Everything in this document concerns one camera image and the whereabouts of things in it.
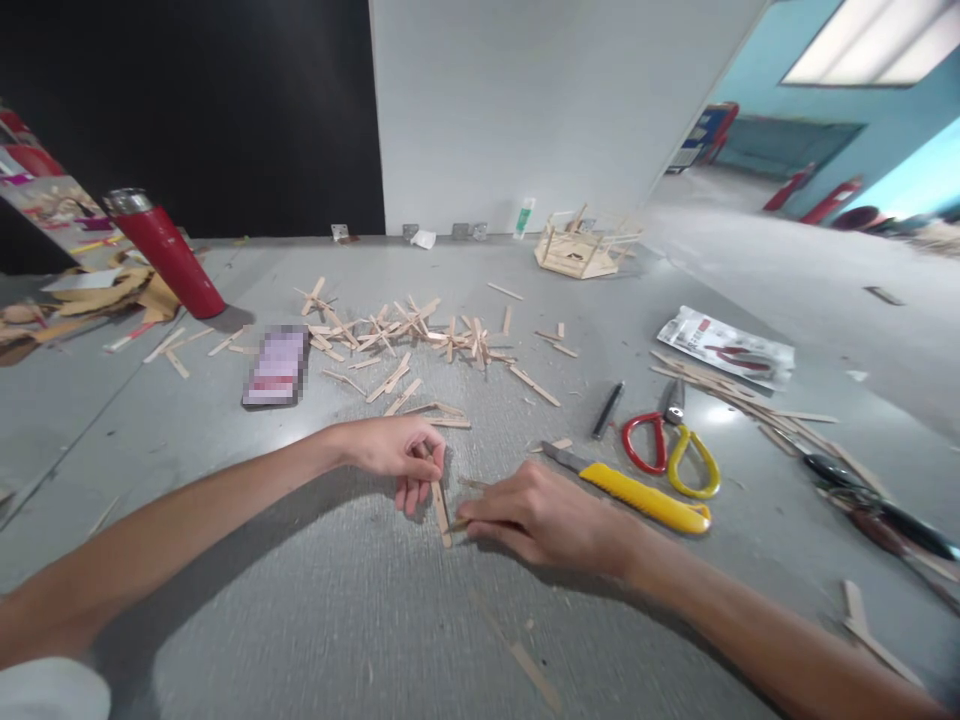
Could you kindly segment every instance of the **hand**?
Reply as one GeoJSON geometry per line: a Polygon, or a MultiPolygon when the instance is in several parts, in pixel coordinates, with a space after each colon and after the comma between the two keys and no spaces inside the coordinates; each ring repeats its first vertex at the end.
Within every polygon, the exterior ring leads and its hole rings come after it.
{"type": "Polygon", "coordinates": [[[457,517],[470,521],[467,536],[503,543],[533,565],[553,565],[622,577],[644,540],[657,533],[566,478],[527,460],[457,517]]]}
{"type": "Polygon", "coordinates": [[[396,476],[396,508],[405,509],[408,516],[427,499],[430,483],[443,477],[447,443],[419,416],[358,420],[330,430],[336,433],[345,464],[374,475],[396,476]]]}

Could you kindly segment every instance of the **glue tube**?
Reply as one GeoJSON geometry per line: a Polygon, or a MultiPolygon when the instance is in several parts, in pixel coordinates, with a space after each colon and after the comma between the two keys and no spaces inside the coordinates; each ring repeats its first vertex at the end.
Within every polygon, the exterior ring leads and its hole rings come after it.
{"type": "Polygon", "coordinates": [[[517,228],[513,231],[514,240],[523,240],[523,234],[527,231],[527,220],[530,219],[530,213],[533,212],[533,206],[536,204],[536,198],[523,199],[523,207],[520,208],[520,217],[517,218],[517,228]]]}

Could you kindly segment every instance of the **window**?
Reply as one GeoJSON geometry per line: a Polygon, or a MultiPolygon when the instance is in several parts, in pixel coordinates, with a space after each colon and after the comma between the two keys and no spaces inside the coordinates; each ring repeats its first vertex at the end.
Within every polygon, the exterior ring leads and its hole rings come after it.
{"type": "Polygon", "coordinates": [[[910,86],[960,45],[960,0],[844,0],[784,85],[910,86]]]}

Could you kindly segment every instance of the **white sleeve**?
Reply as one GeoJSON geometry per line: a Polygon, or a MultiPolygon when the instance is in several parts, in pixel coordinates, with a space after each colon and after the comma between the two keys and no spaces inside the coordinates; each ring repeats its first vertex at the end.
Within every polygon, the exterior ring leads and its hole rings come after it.
{"type": "Polygon", "coordinates": [[[43,658],[0,671],[0,720],[107,720],[110,688],[85,665],[43,658]]]}

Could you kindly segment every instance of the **gray floor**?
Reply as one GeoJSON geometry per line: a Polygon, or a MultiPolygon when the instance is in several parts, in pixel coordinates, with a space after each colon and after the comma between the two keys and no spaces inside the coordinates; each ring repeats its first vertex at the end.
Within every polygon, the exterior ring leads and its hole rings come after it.
{"type": "Polygon", "coordinates": [[[804,347],[868,372],[870,390],[960,446],[960,262],[762,212],[778,187],[723,168],[664,177],[644,243],[804,347]]]}
{"type": "MultiPolygon", "coordinates": [[[[539,270],[532,244],[450,244],[431,251],[365,238],[346,247],[319,239],[215,245],[208,270],[233,306],[222,335],[245,319],[256,328],[297,322],[308,289],[327,277],[341,318],[376,313],[412,294],[442,298],[438,323],[479,315],[499,326],[514,305],[509,344],[520,366],[560,398],[554,408],[495,364],[486,374],[412,348],[417,397],[463,408],[472,430],[448,430],[448,503],[470,491],[459,478],[496,480],[541,438],[629,469],[615,433],[587,440],[617,380],[628,392],[622,421],[656,406],[666,379],[647,370],[656,331],[681,304],[745,330],[790,341],[730,300],[641,252],[620,276],[577,282],[539,270]],[[525,296],[513,301],[494,282],[525,296]],[[532,333],[566,323],[554,351],[532,333]],[[532,401],[528,404],[523,398],[532,401]]],[[[191,333],[202,327],[181,320],[191,333]]],[[[212,470],[285,445],[332,422],[382,414],[353,389],[320,375],[340,369],[314,351],[295,408],[240,407],[250,358],[208,358],[204,338],[165,361],[140,364],[160,334],[116,356],[100,349],[135,325],[102,328],[43,349],[0,371],[16,412],[0,419],[3,471],[25,484],[55,472],[0,535],[0,589],[76,547],[106,505],[129,513],[212,470]]],[[[878,471],[917,514],[954,537],[960,456],[931,432],[843,373],[837,360],[797,342],[799,367],[778,407],[823,412],[824,428],[878,471]]],[[[372,388],[391,361],[357,371],[372,388]]],[[[840,581],[864,590],[875,635],[942,694],[954,666],[955,619],[905,568],[856,534],[813,493],[806,471],[719,401],[691,391],[688,424],[728,478],[710,501],[715,527],[681,540],[698,555],[802,615],[842,632],[840,581]]],[[[666,488],[661,479],[647,482],[666,488]]],[[[200,558],[124,616],[96,649],[114,688],[118,718],[548,717],[536,689],[469,599],[480,592],[511,639],[520,639],[560,691],[565,717],[767,718],[773,711],[675,620],[627,602],[605,583],[530,572],[495,548],[444,551],[432,512],[412,523],[393,511],[392,484],[338,472],[280,502],[200,558]],[[528,619],[534,628],[524,628],[528,619]]]]}

